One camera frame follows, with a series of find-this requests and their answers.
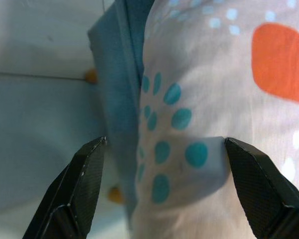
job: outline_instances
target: white fabric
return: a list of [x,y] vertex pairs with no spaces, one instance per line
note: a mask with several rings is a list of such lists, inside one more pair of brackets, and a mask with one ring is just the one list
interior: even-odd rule
[[268,154],[299,189],[299,103],[266,93],[253,76],[253,34],[266,22],[299,33],[299,0],[155,1],[145,30],[134,238],[255,238],[227,136]]

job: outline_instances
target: white wall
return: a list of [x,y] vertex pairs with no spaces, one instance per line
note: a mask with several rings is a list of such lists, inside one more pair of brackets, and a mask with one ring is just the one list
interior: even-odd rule
[[81,79],[88,29],[113,0],[0,0],[0,72]]

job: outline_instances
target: small orange object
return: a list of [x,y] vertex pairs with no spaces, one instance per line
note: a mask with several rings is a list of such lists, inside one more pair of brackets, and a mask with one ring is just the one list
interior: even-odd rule
[[114,202],[117,204],[124,203],[123,195],[117,186],[110,189],[110,191],[108,193],[108,198],[111,202]]
[[265,92],[299,103],[299,33],[291,27],[266,23],[254,32],[254,81]]
[[90,69],[85,73],[84,79],[86,82],[91,83],[91,84],[96,84],[98,83],[98,77],[96,74],[96,70]]

